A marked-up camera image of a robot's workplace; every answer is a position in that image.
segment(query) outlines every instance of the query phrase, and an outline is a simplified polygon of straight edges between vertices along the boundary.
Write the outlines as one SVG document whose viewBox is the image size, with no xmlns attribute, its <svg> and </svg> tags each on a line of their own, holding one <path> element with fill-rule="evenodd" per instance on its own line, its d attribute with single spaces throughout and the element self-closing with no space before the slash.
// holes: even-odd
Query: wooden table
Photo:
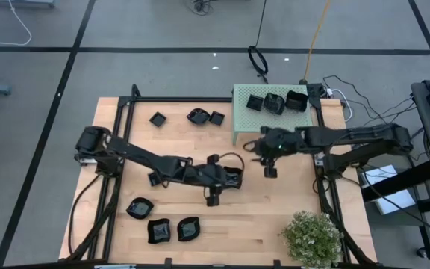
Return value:
<svg viewBox="0 0 430 269">
<path fill-rule="evenodd" d="M 100 98 L 93 125 L 112 129 L 117 101 L 118 98 Z M 223 113 L 223 124 L 193 125 L 185 116 L 197 107 Z M 149 122 L 157 111 L 167 117 L 160 128 Z M 346 127 L 339 100 L 322 100 L 322 112 L 328 127 Z M 122 116 L 122 123 L 125 122 L 124 118 L 125 115 Z M 244 152 L 241 147 L 246 141 L 260 135 L 240 134 L 237 145 L 231 144 L 230 103 L 137 102 L 132 124 L 130 143 L 153 153 L 191 156 L 194 164 L 200 164 L 205 163 L 206 157 L 214 153 L 237 152 L 246 163 L 246 171 L 240 190 L 223 191 L 220 206 L 208 208 L 200 187 L 176 183 L 170 184 L 167 189 L 160 185 L 151 187 L 147 177 L 150 170 L 127 161 L 109 262 L 163 264 L 165 258 L 172 258 L 174 264 L 272 265 L 274 259 L 279 259 L 282 265 L 300 265 L 288 257 L 287 248 L 278 233 L 297 211 L 320 213 L 318 195 L 312 190 L 315 176 L 310 155 L 298 154 L 281 158 L 276 163 L 278 178 L 264 178 L 263 167 L 249 161 L 256 156 Z M 347 150 L 349 146 L 333 148 L 333 152 L 337 153 Z M 221 164 L 232 167 L 240 165 L 236 158 L 229 157 L 224 158 Z M 75 195 L 94 177 L 94 170 L 95 165 L 81 168 Z M 355 180 L 358 178 L 352 168 L 348 168 L 344 176 Z M 93 225 L 101 182 L 100 179 L 83 195 L 75 210 L 74 247 Z M 338 180 L 337 189 L 346 229 L 367 256 L 376 260 L 359 187 L 352 182 Z M 125 212 L 136 197 L 145 197 L 155 204 L 152 214 L 145 220 L 135 220 Z M 193 241 L 178 242 L 177 223 L 189 216 L 200 218 L 202 232 Z M 148 244 L 148 220 L 163 217 L 170 219 L 171 241 Z M 101 240 L 96 257 L 101 256 L 104 236 L 105 228 L 99 233 Z M 68 255 L 66 230 L 60 257 Z"/>
</svg>

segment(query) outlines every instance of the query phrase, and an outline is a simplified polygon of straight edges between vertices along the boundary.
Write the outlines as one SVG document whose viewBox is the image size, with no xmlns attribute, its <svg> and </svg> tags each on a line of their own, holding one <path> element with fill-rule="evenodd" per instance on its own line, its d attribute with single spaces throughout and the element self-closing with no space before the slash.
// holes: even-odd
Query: concrete floor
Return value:
<svg viewBox="0 0 430 269">
<path fill-rule="evenodd" d="M 54 10 L 16 7 L 33 34 L 30 46 L 72 47 L 88 2 L 59 0 Z M 430 32 L 430 0 L 415 2 Z M 259 47 L 308 48 L 324 3 L 268 1 Z M 219 0 L 212 5 L 212 14 L 197 16 L 182 1 L 97 0 L 81 46 L 246 48 L 255 43 L 262 0 Z M 0 40 L 24 42 L 25 38 L 12 13 L 0 7 Z M 338 75 L 355 84 L 377 111 L 408 98 L 411 83 L 430 79 L 430 48 L 408 0 L 333 0 L 316 48 L 354 50 L 313 55 L 308 80 L 321 82 L 324 76 Z M 377 55 L 359 55 L 356 49 L 426 53 L 375 51 L 371 54 Z M 0 96 L 0 243 L 68 57 L 69 50 L 0 52 L 0 83 L 13 86 L 12 95 Z M 279 52 L 265 57 L 271 84 L 298 84 L 307 55 Z M 4 265 L 57 260 L 79 173 L 72 160 L 75 142 L 83 127 L 91 124 L 97 99 L 128 95 L 133 83 L 144 96 L 230 96 L 233 84 L 263 82 L 245 53 L 79 52 Z M 349 86 L 335 79 L 328 83 L 348 99 L 365 103 Z M 354 117 L 349 126 L 369 120 L 360 105 L 352 107 Z M 421 126 L 415 110 L 402 114 L 396 123 L 411 132 Z M 424 151 L 420 138 L 414 141 L 412 155 Z M 389 156 L 374 163 L 408 167 L 404 159 Z M 430 268 L 430 261 L 414 253 L 422 246 L 417 227 L 380 223 L 371 227 L 380 262 Z M 401 240 L 393 241 L 394 235 Z"/>
</svg>

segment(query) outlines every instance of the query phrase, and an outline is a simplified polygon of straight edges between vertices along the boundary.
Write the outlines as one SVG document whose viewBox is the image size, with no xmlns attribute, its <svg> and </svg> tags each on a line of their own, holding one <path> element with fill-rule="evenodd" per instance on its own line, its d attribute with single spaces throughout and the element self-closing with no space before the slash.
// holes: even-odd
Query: cable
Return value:
<svg viewBox="0 0 430 269">
<path fill-rule="evenodd" d="M 392 108 L 387 109 L 385 112 L 381 113 L 381 115 L 386 114 L 386 113 L 387 113 L 387 112 L 389 112 L 391 109 L 398 108 L 398 107 L 399 107 L 400 105 L 402 105 L 404 102 L 407 102 L 407 101 L 409 101 L 409 100 L 411 100 L 411 99 L 412 99 L 412 97 L 410 97 L 410 96 L 409 96 L 409 98 L 404 99 L 404 100 L 402 100 L 399 104 L 397 104 L 396 106 L 393 106 Z"/>
<path fill-rule="evenodd" d="M 255 47 L 258 46 L 258 41 L 260 40 L 260 33 L 261 33 L 261 26 L 263 25 L 263 18 L 265 17 L 265 7 L 267 5 L 267 0 L 263 3 L 263 9 L 261 10 L 261 19 L 260 19 L 260 26 L 258 27 L 258 36 L 257 36 L 257 43 L 255 44 Z"/>
<path fill-rule="evenodd" d="M 424 154 L 427 154 L 427 152 L 419 153 L 416 157 L 411 156 L 411 158 L 413 158 L 415 161 L 419 161 L 420 156 L 422 156 L 422 155 L 424 155 Z"/>
<path fill-rule="evenodd" d="M 67 247 L 69 248 L 69 253 L 71 253 L 71 254 L 73 254 L 71 243 L 72 243 L 72 223 L 74 222 L 75 207 L 77 206 L 80 198 L 82 197 L 82 194 L 84 194 L 90 188 L 90 186 L 94 185 L 94 183 L 96 183 L 97 179 L 100 176 L 101 175 L 97 175 L 91 182 L 89 182 L 89 184 L 87 184 L 87 186 L 84 189 L 82 189 L 82 191 L 79 193 L 79 195 L 75 198 L 74 204 L 72 205 L 71 215 L 69 217 L 69 232 L 67 235 Z"/>
<path fill-rule="evenodd" d="M 404 112 L 406 112 L 406 111 L 409 111 L 409 108 L 411 108 L 411 106 L 412 105 L 414 105 L 414 102 L 412 102 L 412 104 L 411 105 L 409 105 L 408 106 L 408 108 L 406 108 L 404 111 L 401 111 L 401 112 L 399 112 L 391 121 L 390 121 L 390 123 L 393 123 L 394 122 L 394 120 L 396 120 L 397 119 L 397 117 L 399 117 L 399 115 L 400 114 L 402 114 L 402 113 L 404 113 Z"/>
<path fill-rule="evenodd" d="M 318 22 L 317 30 L 314 32 L 313 39 L 311 41 L 310 50 L 308 51 L 308 59 L 306 60 L 306 68 L 305 68 L 305 75 L 303 76 L 303 80 L 307 80 L 308 73 L 310 72 L 310 60 L 311 60 L 311 53 L 313 51 L 314 42 L 317 40 L 318 32 L 320 32 L 321 25 L 323 25 L 326 17 L 326 13 L 328 12 L 329 5 L 331 4 L 331 0 L 326 0 L 325 9 L 322 11 L 321 19 Z"/>
<path fill-rule="evenodd" d="M 402 114 L 402 113 L 405 113 L 405 112 L 408 112 L 408 111 L 412 111 L 412 110 L 414 110 L 414 109 L 417 109 L 417 108 L 411 108 L 411 106 L 413 105 L 414 103 L 412 103 L 411 105 L 409 105 L 409 107 L 408 108 L 406 108 L 406 109 L 404 109 L 404 110 L 402 110 L 402 111 L 400 111 L 400 112 L 396 112 L 396 113 L 393 113 L 393 114 L 388 114 L 388 115 L 386 115 L 386 116 L 383 116 L 383 117 L 381 117 L 381 119 L 387 124 L 387 122 L 386 122 L 386 120 L 384 119 L 384 118 L 387 118 L 387 117 L 391 117 L 391 116 L 394 116 L 394 115 L 396 115 L 396 117 L 394 117 L 394 119 L 393 120 L 391 120 L 390 121 L 390 123 L 392 123 L 400 114 Z M 376 117 L 375 119 L 372 119 L 372 120 L 368 120 L 365 124 L 363 124 L 362 125 L 362 127 L 364 127 L 364 126 L 366 126 L 368 123 L 371 123 L 372 121 L 374 121 L 374 120 L 377 120 L 378 119 L 378 117 Z"/>
<path fill-rule="evenodd" d="M 311 184 L 311 188 L 313 189 L 313 192 L 314 192 L 315 194 L 318 194 L 318 191 L 317 191 L 317 190 L 315 190 L 315 188 L 314 188 L 314 183 L 316 183 L 316 182 L 317 182 L 317 180 L 316 180 L 316 179 L 314 179 L 314 180 L 313 180 L 313 184 Z M 324 192 L 329 191 L 329 187 L 330 187 L 330 186 L 328 185 L 328 187 L 327 187 L 326 189 L 323 189 L 323 191 L 324 191 Z"/>
<path fill-rule="evenodd" d="M 360 167 L 360 169 L 361 169 L 361 170 L 363 170 L 364 177 L 366 177 L 366 178 L 367 178 L 366 170 L 364 170 L 364 168 L 362 168 L 362 167 Z M 377 196 L 379 196 L 379 198 L 382 198 L 382 199 L 384 199 L 384 200 L 388 201 L 390 204 L 392 204 L 392 205 L 396 206 L 400 211 L 402 211 L 402 212 L 406 213 L 407 215 L 411 216 L 412 218 L 416 219 L 417 221 L 421 222 L 422 224 L 424 224 L 424 225 L 426 225 L 427 227 L 429 227 L 429 228 L 430 228 L 430 224 L 429 224 L 429 223 L 427 223 L 427 222 L 425 222 L 424 220 L 421 220 L 420 218 L 418 218 L 417 216 L 415 216 L 415 215 L 413 215 L 413 214 L 411 214 L 411 213 L 407 212 L 407 211 L 406 211 L 406 210 L 404 210 L 402 207 L 400 207 L 399 205 L 397 205 L 395 202 L 393 202 L 393 201 L 389 200 L 389 199 L 388 199 L 388 198 L 386 198 L 384 195 L 380 194 L 380 193 L 379 193 L 379 192 L 378 192 L 378 191 L 373 187 L 373 185 L 371 184 L 371 182 L 370 182 L 369 180 L 366 180 L 366 182 L 367 182 L 367 184 L 370 186 L 370 188 L 371 188 L 371 190 L 373 191 L 373 193 L 375 193 Z"/>
<path fill-rule="evenodd" d="M 188 6 L 187 4 L 188 1 L 191 1 L 193 3 L 193 9 Z M 188 1 L 187 0 L 184 1 L 185 7 L 195 15 L 206 16 L 214 9 L 211 5 L 212 0 L 188 0 Z"/>
<path fill-rule="evenodd" d="M 258 41 L 260 40 L 261 26 L 263 25 L 263 18 L 265 17 L 265 7 L 266 6 L 267 6 L 267 0 L 264 1 L 263 10 L 261 11 L 260 26 L 258 26 L 257 43 L 254 46 L 248 47 L 248 57 L 250 59 L 250 62 L 252 63 L 253 68 L 255 68 L 256 72 L 258 73 L 257 77 L 262 78 L 266 84 L 269 84 L 268 79 L 266 77 L 266 75 L 268 75 L 267 60 L 261 54 L 261 52 L 257 49 Z M 260 58 L 260 61 L 263 64 L 264 69 L 261 69 L 261 67 L 259 67 L 258 64 L 255 62 L 255 59 L 253 58 L 253 55 L 252 55 L 253 52 L 255 52 L 258 55 L 258 57 Z"/>
<path fill-rule="evenodd" d="M 351 103 L 355 103 L 355 104 L 358 104 L 358 105 L 362 105 L 362 106 L 363 106 L 363 108 L 364 108 L 364 110 L 366 111 L 367 116 L 368 116 L 370 119 L 375 119 L 375 118 L 376 118 L 376 117 L 371 116 L 370 111 L 367 109 L 367 106 L 366 106 L 366 105 L 364 105 L 362 102 L 358 102 L 358 101 L 351 100 L 351 99 L 347 99 L 346 101 L 349 101 L 349 102 L 351 102 Z"/>
<path fill-rule="evenodd" d="M 344 81 L 343 79 L 339 78 L 337 75 L 329 75 L 329 76 L 326 76 L 326 77 L 322 78 L 323 82 L 325 82 L 326 87 L 328 87 L 328 88 L 331 88 L 331 87 L 329 87 L 328 82 L 326 82 L 326 79 L 328 79 L 328 78 L 336 78 L 337 80 L 339 80 L 339 81 L 343 82 L 344 84 L 347 84 L 347 85 L 351 86 L 351 87 L 355 90 L 355 92 L 356 92 L 360 97 L 362 97 L 362 98 L 364 98 L 364 99 L 366 100 L 367 106 L 368 106 L 372 111 L 374 111 L 374 113 L 376 113 L 376 115 L 378 115 L 378 117 L 379 117 L 379 118 L 381 118 L 381 119 L 384 121 L 384 123 L 386 123 L 386 121 L 381 117 L 380 113 L 378 113 L 378 112 L 377 112 L 377 111 L 372 107 L 372 105 L 371 105 L 371 103 L 370 103 L 370 100 L 369 100 L 366 96 L 364 96 L 364 95 L 360 94 L 360 93 L 358 92 L 358 89 L 356 89 L 356 86 L 355 86 L 353 83 L 349 83 L 349 82 L 347 82 L 347 81 Z"/>
<path fill-rule="evenodd" d="M 219 160 L 222 159 L 223 157 L 226 157 L 226 156 L 229 156 L 229 155 L 233 155 L 233 156 L 238 157 L 240 159 L 241 163 L 242 163 L 242 171 L 245 171 L 245 162 L 243 161 L 242 156 L 238 155 L 235 152 L 227 152 L 225 154 L 221 154 L 221 156 L 219 157 Z"/>
<path fill-rule="evenodd" d="M 383 173 L 387 173 L 387 174 L 391 174 L 391 175 L 397 175 L 397 173 L 388 172 L 386 170 L 381 169 L 380 167 L 377 167 L 377 166 L 374 166 L 374 165 L 371 165 L 371 164 L 365 164 L 365 165 L 367 165 L 369 167 L 372 167 L 372 168 L 376 168 L 376 169 L 380 170 Z"/>
<path fill-rule="evenodd" d="M 430 160 L 430 143 L 426 132 L 424 132 L 424 135 L 423 135 L 423 145 L 424 145 L 424 151 L 427 154 L 427 158 Z"/>
<path fill-rule="evenodd" d="M 26 46 L 26 45 L 29 44 L 29 42 L 31 42 L 31 40 L 33 39 L 33 36 L 31 34 L 31 32 L 29 31 L 29 29 L 24 24 L 24 22 L 22 22 L 22 20 L 19 18 L 18 14 L 16 14 L 16 9 L 14 9 L 13 4 L 11 3 L 11 1 L 13 1 L 13 0 L 7 0 L 7 1 L 9 2 L 11 11 L 13 11 L 13 14 L 16 17 L 16 19 L 19 20 L 19 22 L 21 23 L 22 27 L 24 27 L 24 29 L 28 32 L 29 38 L 28 38 L 28 41 L 26 41 L 24 43 L 0 42 L 0 45 Z"/>
<path fill-rule="evenodd" d="M 344 179 L 348 182 L 351 182 L 353 184 L 355 184 L 356 186 L 358 186 L 359 188 L 361 188 L 361 184 L 359 184 L 359 182 L 356 182 L 354 179 L 348 179 L 347 177 L 341 176 L 341 179 Z"/>
<path fill-rule="evenodd" d="M 346 103 L 346 105 L 348 106 L 348 109 L 349 109 L 349 117 L 344 120 L 347 123 L 352 118 L 352 109 L 351 109 L 351 105 L 349 105 L 348 99 L 346 98 L 346 96 L 344 95 L 344 93 L 341 90 L 327 89 L 326 91 L 328 93 L 328 96 L 333 96 L 333 92 L 338 92 L 343 96 L 344 102 Z"/>
</svg>

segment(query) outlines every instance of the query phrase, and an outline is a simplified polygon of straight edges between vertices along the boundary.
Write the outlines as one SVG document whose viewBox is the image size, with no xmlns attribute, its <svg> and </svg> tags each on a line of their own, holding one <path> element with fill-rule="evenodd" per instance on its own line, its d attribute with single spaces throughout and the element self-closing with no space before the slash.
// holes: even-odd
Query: green leafy plant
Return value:
<svg viewBox="0 0 430 269">
<path fill-rule="evenodd" d="M 329 268 L 340 258 L 343 235 L 327 214 L 295 213 L 280 235 L 284 237 L 288 255 L 304 266 Z"/>
</svg>

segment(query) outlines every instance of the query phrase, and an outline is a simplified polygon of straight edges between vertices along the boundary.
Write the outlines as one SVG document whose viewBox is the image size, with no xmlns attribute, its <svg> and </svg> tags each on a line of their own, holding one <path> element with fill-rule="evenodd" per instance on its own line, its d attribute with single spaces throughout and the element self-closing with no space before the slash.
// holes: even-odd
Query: black cable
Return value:
<svg viewBox="0 0 430 269">
<path fill-rule="evenodd" d="M 71 215 L 69 217 L 69 232 L 67 235 L 67 247 L 69 248 L 69 253 L 71 253 L 71 254 L 73 254 L 71 243 L 72 243 L 72 223 L 74 221 L 75 207 L 77 206 L 80 198 L 82 197 L 82 194 L 84 194 L 90 188 L 90 186 L 94 185 L 94 183 L 96 183 L 97 179 L 100 176 L 101 175 L 97 175 L 91 182 L 89 182 L 89 184 L 87 184 L 87 186 L 84 189 L 82 189 L 82 191 L 79 193 L 79 195 L 75 198 L 74 204 L 72 205 Z"/>
<path fill-rule="evenodd" d="M 318 194 L 318 191 L 314 188 L 314 184 L 317 182 L 316 179 L 313 180 L 313 184 L 311 184 L 311 188 L 313 189 L 313 192 L 315 194 Z M 326 189 L 323 189 L 324 192 L 329 191 L 330 186 L 328 185 L 328 187 Z"/>
<path fill-rule="evenodd" d="M 358 186 L 359 188 L 361 188 L 361 184 L 359 184 L 359 182 L 355 181 L 354 179 L 348 179 L 347 177 L 341 176 L 341 179 L 344 179 L 348 182 L 351 182 L 352 184 L 355 184 L 356 186 Z"/>
<path fill-rule="evenodd" d="M 424 132 L 424 135 L 423 135 L 423 145 L 424 145 L 424 151 L 427 154 L 427 158 L 430 160 L 430 143 L 429 143 L 429 138 L 427 137 L 426 132 Z"/>
<path fill-rule="evenodd" d="M 235 153 L 235 152 L 227 152 L 227 153 L 225 153 L 225 154 L 221 154 L 221 156 L 219 157 L 219 159 L 221 159 L 221 158 L 223 158 L 223 157 L 226 157 L 226 156 L 229 156 L 229 155 L 233 155 L 233 156 L 238 157 L 238 158 L 240 159 L 241 163 L 242 163 L 242 171 L 245 171 L 245 162 L 243 161 L 242 156 L 238 155 L 238 154 L 237 154 L 237 153 Z"/>
<path fill-rule="evenodd" d="M 405 113 L 405 112 L 408 112 L 408 111 L 412 111 L 412 110 L 414 110 L 414 109 L 417 109 L 417 108 L 411 108 L 411 106 L 413 105 L 414 103 L 412 103 L 411 105 L 409 105 L 409 107 L 408 108 L 405 108 L 404 110 L 402 110 L 402 111 L 400 111 L 400 112 L 396 112 L 396 113 L 392 113 L 392 114 L 388 114 L 388 115 L 386 115 L 386 116 L 383 116 L 382 117 L 382 119 L 383 119 L 383 121 L 386 123 L 386 121 L 384 120 L 384 118 L 387 118 L 387 117 L 391 117 L 391 116 L 395 116 L 396 115 L 396 117 L 394 117 L 394 120 L 400 115 L 400 114 L 403 114 L 403 113 Z M 364 126 L 366 126 L 367 124 L 369 124 L 369 123 L 371 123 L 372 121 L 374 121 L 374 120 L 368 120 L 365 124 L 363 124 L 362 125 L 362 127 L 364 127 Z"/>
<path fill-rule="evenodd" d="M 187 7 L 187 9 L 190 10 L 195 15 L 206 16 L 214 9 L 211 5 L 212 0 L 190 0 L 190 1 L 193 4 L 193 9 L 188 6 L 187 0 L 184 1 L 185 7 Z"/>
<path fill-rule="evenodd" d="M 328 82 L 326 82 L 327 78 L 336 78 L 337 80 L 343 82 L 344 84 L 351 86 L 359 96 L 361 96 L 362 98 L 364 98 L 366 100 L 367 106 L 370 107 L 371 110 L 374 111 L 374 113 L 376 113 L 376 115 L 378 115 L 380 118 L 382 118 L 381 115 L 372 107 L 370 100 L 366 96 L 360 94 L 358 92 L 358 90 L 356 89 L 356 86 L 353 83 L 349 83 L 347 81 L 344 81 L 343 79 L 339 78 L 337 75 L 329 75 L 327 77 L 322 78 L 322 80 L 325 82 L 325 84 L 328 88 L 331 88 L 331 87 L 329 87 Z"/>
<path fill-rule="evenodd" d="M 363 171 L 364 177 L 367 178 L 366 175 L 366 170 L 364 170 L 363 167 L 360 167 L 360 169 Z M 399 205 L 397 205 L 395 202 L 389 200 L 388 198 L 386 198 L 384 195 L 380 194 L 371 184 L 371 182 L 369 180 L 366 179 L 367 184 L 370 186 L 371 190 L 373 191 L 373 193 L 375 193 L 377 196 L 379 196 L 379 198 L 382 198 L 386 201 L 388 201 L 390 204 L 394 205 L 395 207 L 397 207 L 400 211 L 406 213 L 407 215 L 409 215 L 410 217 L 416 219 L 417 221 L 421 222 L 422 224 L 426 225 L 428 228 L 430 228 L 430 224 L 425 222 L 424 220 L 421 220 L 420 218 L 418 218 L 417 216 L 409 213 L 408 211 L 404 210 L 402 207 L 400 207 Z"/>
<path fill-rule="evenodd" d="M 252 62 L 253 68 L 257 71 L 258 75 L 257 77 L 261 77 L 263 81 L 268 84 L 268 79 L 266 75 L 268 75 L 268 63 L 265 57 L 261 54 L 261 52 L 257 49 L 258 41 L 260 40 L 260 33 L 261 33 L 261 26 L 263 25 L 263 18 L 265 17 L 265 7 L 267 5 L 267 0 L 263 3 L 263 10 L 261 11 L 261 19 L 260 19 L 260 26 L 258 27 L 258 35 L 257 35 L 257 42 L 254 46 L 248 47 L 248 56 L 250 59 L 250 62 Z M 260 58 L 261 63 L 263 64 L 263 69 L 261 69 L 260 66 L 256 63 L 255 59 L 253 58 L 253 52 L 257 54 L 257 56 Z"/>
<path fill-rule="evenodd" d="M 390 121 L 390 123 L 393 123 L 394 122 L 394 120 L 396 120 L 397 119 L 397 117 L 399 117 L 399 115 L 400 114 L 402 114 L 402 113 L 404 113 L 404 112 L 406 112 L 406 111 L 409 111 L 409 109 L 411 108 L 411 106 L 413 106 L 414 105 L 414 102 L 412 102 L 412 104 L 410 104 L 409 106 L 408 106 L 408 108 L 406 108 L 404 111 L 401 111 L 401 112 L 399 112 L 391 121 Z"/>
<path fill-rule="evenodd" d="M 389 171 L 383 170 L 382 168 L 374 166 L 374 165 L 371 165 L 371 164 L 365 164 L 365 165 L 367 165 L 369 167 L 372 167 L 372 168 L 376 168 L 376 169 L 378 169 L 381 172 L 386 173 L 386 174 L 397 175 L 397 173 L 393 173 L 393 172 L 389 172 Z"/>
<path fill-rule="evenodd" d="M 363 108 L 364 108 L 364 110 L 366 111 L 367 116 L 368 116 L 370 119 L 375 119 L 375 118 L 376 118 L 376 117 L 371 116 L 371 114 L 370 114 L 369 110 L 367 109 L 367 106 L 366 106 L 366 105 L 364 105 L 362 102 L 357 102 L 357 101 L 350 100 L 350 99 L 347 99 L 346 101 L 347 101 L 347 102 L 350 102 L 350 103 L 352 102 L 352 103 L 355 103 L 355 104 L 358 104 L 358 105 L 362 105 L 362 106 L 363 106 Z"/>
<path fill-rule="evenodd" d="M 381 113 L 381 115 L 386 114 L 386 113 L 387 113 L 388 111 L 390 111 L 391 109 L 398 108 L 398 107 L 399 107 L 400 105 L 402 105 L 404 102 L 407 102 L 407 101 L 409 101 L 409 100 L 411 100 L 411 99 L 412 99 L 412 97 L 410 97 L 410 96 L 409 96 L 409 98 L 404 99 L 404 100 L 402 100 L 399 104 L 397 104 L 396 106 L 393 106 L 392 108 L 387 109 L 385 112 Z"/>
<path fill-rule="evenodd" d="M 416 157 L 411 155 L 411 158 L 413 158 L 415 161 L 419 161 L 420 156 L 422 156 L 424 154 L 427 154 L 427 152 L 422 152 L 422 153 L 418 154 Z"/>
</svg>

